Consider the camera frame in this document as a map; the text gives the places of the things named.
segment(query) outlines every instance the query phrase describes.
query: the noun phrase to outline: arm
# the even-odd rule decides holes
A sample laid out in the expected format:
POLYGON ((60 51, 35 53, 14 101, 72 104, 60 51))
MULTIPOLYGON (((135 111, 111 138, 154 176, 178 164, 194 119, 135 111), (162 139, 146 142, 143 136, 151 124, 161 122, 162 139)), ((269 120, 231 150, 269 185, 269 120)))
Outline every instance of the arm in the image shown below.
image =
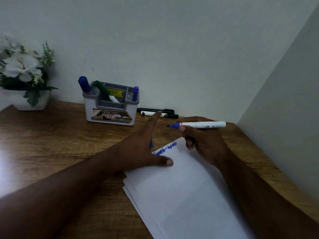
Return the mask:
MULTIPOLYGON (((209 121, 201 117, 181 122, 209 121)), ((218 129, 180 126, 186 146, 222 173, 233 196, 258 238, 318 238, 319 225, 286 201, 248 168, 225 144, 218 129)))
POLYGON ((0 238, 49 238, 98 185, 115 172, 173 165, 172 160, 149 152, 149 142, 160 114, 152 116, 142 130, 109 149, 2 197, 0 238))

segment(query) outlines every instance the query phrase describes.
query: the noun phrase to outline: blue marker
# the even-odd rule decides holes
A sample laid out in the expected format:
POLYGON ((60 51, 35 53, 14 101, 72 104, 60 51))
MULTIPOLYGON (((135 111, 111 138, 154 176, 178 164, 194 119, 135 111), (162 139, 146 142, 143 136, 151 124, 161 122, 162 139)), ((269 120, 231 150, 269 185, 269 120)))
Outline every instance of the blue marker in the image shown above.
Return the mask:
POLYGON ((167 127, 172 127, 178 129, 179 126, 192 126, 194 128, 220 128, 226 127, 226 122, 178 122, 171 125, 167 125, 167 127))
POLYGON ((87 94, 87 95, 90 95, 92 93, 91 91, 91 87, 89 85, 89 82, 87 82, 87 78, 85 76, 81 76, 78 80, 80 86, 81 86, 81 89, 82 91, 87 94))
POLYGON ((138 100, 138 86, 135 86, 132 101, 137 101, 137 100, 138 100))
POLYGON ((152 139, 150 140, 150 149, 151 148, 153 148, 154 147, 154 145, 153 145, 153 141, 152 141, 152 139))

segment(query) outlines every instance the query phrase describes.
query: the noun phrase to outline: flower pot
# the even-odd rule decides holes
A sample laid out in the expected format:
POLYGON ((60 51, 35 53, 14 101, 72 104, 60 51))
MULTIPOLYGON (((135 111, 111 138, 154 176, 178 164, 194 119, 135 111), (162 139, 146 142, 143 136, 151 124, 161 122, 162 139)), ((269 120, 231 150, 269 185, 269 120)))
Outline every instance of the flower pot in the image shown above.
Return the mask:
POLYGON ((31 106, 28 103, 28 98, 23 96, 26 94, 25 90, 8 90, 2 88, 4 95, 7 97, 7 100, 14 105, 20 111, 40 111, 44 110, 49 102, 50 91, 42 90, 40 91, 39 101, 35 106, 31 106))

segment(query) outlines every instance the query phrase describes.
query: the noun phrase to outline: wooden desk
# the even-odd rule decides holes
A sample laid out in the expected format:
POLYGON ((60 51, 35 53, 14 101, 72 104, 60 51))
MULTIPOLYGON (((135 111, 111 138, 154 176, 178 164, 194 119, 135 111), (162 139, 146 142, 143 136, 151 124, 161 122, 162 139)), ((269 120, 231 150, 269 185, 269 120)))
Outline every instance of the wooden desk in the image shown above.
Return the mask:
MULTIPOLYGON (((0 196, 65 169, 121 141, 149 117, 137 115, 134 126, 87 122, 84 105, 52 101, 41 112, 10 106, 0 112, 0 196)), ((160 118, 154 149, 180 137, 160 118)), ((319 222, 319 210, 232 123, 221 129, 229 148, 283 197, 319 222)), ((123 173, 105 181, 56 234, 56 238, 152 238, 122 190, 123 173)))

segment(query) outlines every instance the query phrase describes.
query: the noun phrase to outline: pen holder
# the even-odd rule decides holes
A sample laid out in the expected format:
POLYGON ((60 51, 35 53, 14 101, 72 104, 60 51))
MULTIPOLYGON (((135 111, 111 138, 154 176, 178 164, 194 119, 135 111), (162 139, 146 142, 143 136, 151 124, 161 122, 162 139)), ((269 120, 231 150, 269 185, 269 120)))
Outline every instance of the pen holder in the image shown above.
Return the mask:
POLYGON ((132 101, 134 87, 101 82, 120 103, 115 103, 102 93, 93 82, 90 84, 92 93, 82 93, 84 97, 86 120, 89 122, 111 123, 132 126, 135 123, 136 109, 139 104, 132 101))

